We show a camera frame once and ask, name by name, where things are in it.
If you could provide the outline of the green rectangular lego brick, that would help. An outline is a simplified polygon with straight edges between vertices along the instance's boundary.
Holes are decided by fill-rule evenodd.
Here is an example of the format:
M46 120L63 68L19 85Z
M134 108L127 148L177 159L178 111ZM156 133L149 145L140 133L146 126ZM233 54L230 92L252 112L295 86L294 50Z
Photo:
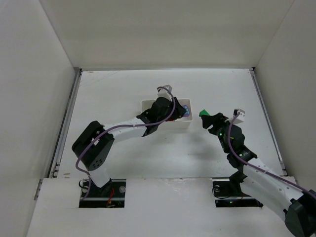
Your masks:
M204 110L199 112L199 116L200 117L202 117L202 116L210 116L210 114L204 109Z

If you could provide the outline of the purple round flower lego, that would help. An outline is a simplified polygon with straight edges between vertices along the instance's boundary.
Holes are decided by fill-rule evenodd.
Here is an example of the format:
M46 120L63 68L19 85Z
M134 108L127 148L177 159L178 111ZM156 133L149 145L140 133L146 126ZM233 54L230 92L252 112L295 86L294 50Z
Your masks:
M185 117L185 118L189 117L191 114L189 107L187 105L183 105L183 108L186 110L183 117Z

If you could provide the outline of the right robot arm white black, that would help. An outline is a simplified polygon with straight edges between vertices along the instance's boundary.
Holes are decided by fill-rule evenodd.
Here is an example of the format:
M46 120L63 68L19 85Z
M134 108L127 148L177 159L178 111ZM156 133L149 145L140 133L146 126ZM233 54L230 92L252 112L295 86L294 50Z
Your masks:
M229 164L237 171L230 180L246 195L273 211L295 237L311 237L316 233L316 193L289 181L266 166L245 146L245 135L238 126L245 112L235 109L233 117L222 113L211 116L199 113L202 127L215 135L227 155Z

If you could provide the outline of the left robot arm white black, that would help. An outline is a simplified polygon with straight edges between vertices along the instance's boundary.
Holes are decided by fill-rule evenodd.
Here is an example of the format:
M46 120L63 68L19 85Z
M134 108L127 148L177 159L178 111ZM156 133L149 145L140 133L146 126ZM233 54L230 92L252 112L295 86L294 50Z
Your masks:
M178 99L158 97L152 106L135 118L114 125L102 125L92 121L72 145L77 157L76 165L81 161L88 175L88 187L94 185L98 192L105 194L111 187L112 180L101 169L112 146L131 138L146 137L157 131L161 123L184 117L186 109Z

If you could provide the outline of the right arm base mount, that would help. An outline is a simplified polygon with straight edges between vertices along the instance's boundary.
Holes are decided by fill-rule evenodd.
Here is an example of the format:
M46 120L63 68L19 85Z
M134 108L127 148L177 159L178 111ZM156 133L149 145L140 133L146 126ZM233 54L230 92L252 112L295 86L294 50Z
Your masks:
M259 207L264 205L255 198L242 192L240 182L246 176L237 171L230 177L212 179L212 194L217 208Z

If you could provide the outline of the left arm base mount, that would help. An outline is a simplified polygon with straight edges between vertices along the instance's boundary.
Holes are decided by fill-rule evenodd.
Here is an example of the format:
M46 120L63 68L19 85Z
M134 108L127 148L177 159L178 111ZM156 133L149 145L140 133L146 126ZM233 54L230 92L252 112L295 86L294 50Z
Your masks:
M124 208L126 179L112 179L105 188L97 187L93 182L79 181L79 208Z

